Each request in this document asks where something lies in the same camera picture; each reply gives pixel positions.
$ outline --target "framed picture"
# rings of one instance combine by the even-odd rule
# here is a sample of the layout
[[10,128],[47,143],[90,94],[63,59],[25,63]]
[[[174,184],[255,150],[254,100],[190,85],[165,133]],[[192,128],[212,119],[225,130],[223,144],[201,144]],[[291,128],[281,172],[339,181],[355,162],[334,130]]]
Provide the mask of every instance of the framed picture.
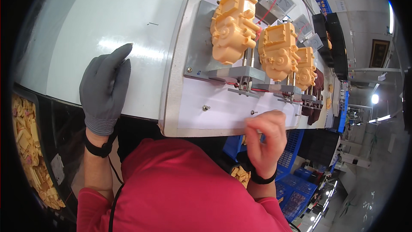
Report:
[[385,63],[386,55],[388,55],[389,41],[380,39],[372,40],[372,53],[370,54],[369,67],[382,68]]

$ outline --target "blue plastic crate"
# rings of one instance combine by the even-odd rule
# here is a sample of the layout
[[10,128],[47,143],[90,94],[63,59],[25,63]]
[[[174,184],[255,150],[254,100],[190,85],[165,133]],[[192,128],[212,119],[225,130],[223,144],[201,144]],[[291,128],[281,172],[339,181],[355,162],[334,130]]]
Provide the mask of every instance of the blue plastic crate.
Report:
[[286,219],[291,222],[306,208],[317,185],[292,174],[282,178],[277,184],[282,185],[289,192],[289,194],[286,193],[283,197],[280,207]]
[[300,191],[305,193],[307,197],[311,198],[312,193],[316,190],[318,186],[307,181],[301,181],[296,187],[295,191]]
[[275,183],[276,186],[276,199],[280,199],[282,197],[285,196],[285,194],[287,193],[287,189],[284,185],[280,184],[280,183]]
[[295,172],[293,173],[295,176],[300,177],[304,180],[308,180],[310,178],[310,175],[312,174],[312,171],[309,171],[305,168],[298,168],[295,170]]
[[345,104],[343,105],[343,108],[341,110],[341,115],[340,115],[340,120],[339,120],[339,127],[337,131],[339,133],[343,133],[343,129],[345,127],[345,121],[346,121],[346,112],[348,110],[348,98],[349,98],[349,92],[345,92]]
[[276,176],[276,181],[291,172],[304,132],[304,129],[293,129],[287,131],[288,142],[286,143],[285,150],[278,161],[278,175]]
[[306,207],[309,199],[299,192],[293,192],[282,208],[283,215],[286,220],[292,222]]
[[229,136],[223,146],[224,153],[236,162],[238,162],[237,154],[246,150],[246,146],[242,145],[242,138],[243,136]]
[[332,13],[332,10],[327,0],[316,0],[316,2],[318,3],[319,8],[321,9],[322,14],[324,16],[327,16],[328,13]]

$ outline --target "yellow plastic gearbox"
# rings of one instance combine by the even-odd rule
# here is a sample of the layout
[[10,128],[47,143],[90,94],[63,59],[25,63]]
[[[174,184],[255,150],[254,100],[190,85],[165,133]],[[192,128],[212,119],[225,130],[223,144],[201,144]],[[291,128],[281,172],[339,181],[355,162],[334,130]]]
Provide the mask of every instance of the yellow plastic gearbox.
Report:
[[271,79],[282,81],[291,72],[298,72],[296,37],[291,23],[269,26],[262,31],[258,47],[260,63]]
[[315,79],[318,76],[316,66],[313,65],[313,49],[312,47],[299,48],[296,54],[300,57],[300,61],[297,64],[299,71],[296,75],[296,86],[302,91],[306,90],[309,86],[315,85]]
[[254,48],[259,26],[255,18],[257,0],[221,0],[210,27],[213,58],[222,64],[234,64],[245,50]]

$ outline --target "blue bin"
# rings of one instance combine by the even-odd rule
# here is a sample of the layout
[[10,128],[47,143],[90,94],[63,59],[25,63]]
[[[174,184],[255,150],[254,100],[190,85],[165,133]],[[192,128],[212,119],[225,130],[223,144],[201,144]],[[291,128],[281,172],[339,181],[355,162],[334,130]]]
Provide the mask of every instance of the blue bin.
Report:
[[297,170],[295,170],[295,172],[293,173],[295,176],[300,177],[304,180],[308,180],[310,178],[310,175],[312,174],[312,171],[309,171],[305,168],[298,168]]
[[243,136],[229,136],[223,146],[223,152],[238,162],[236,156],[239,152],[246,151],[246,146],[242,145]]
[[293,129],[286,132],[288,142],[286,143],[285,150],[278,161],[278,174],[276,181],[285,177],[291,172],[293,163],[295,162],[297,152],[299,151],[300,143],[302,142],[304,129]]
[[309,183],[295,175],[289,174],[277,182],[282,185],[289,194],[285,194],[280,204],[287,221],[292,222],[306,208],[312,198],[317,185]]

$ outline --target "gloved hand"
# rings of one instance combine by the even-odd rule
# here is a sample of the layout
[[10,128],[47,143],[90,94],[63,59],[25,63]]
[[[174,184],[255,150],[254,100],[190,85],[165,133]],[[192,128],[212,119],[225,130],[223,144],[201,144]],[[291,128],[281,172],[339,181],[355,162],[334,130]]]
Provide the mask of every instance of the gloved hand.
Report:
[[[288,141],[285,119],[285,114],[278,110],[245,119],[248,156],[256,173],[263,179],[269,179],[275,174],[277,162],[285,150]],[[260,142],[257,129],[264,133],[265,142]]]
[[132,44],[125,44],[109,55],[93,58],[80,83],[80,102],[86,127],[96,135],[108,136],[123,109],[131,71]]

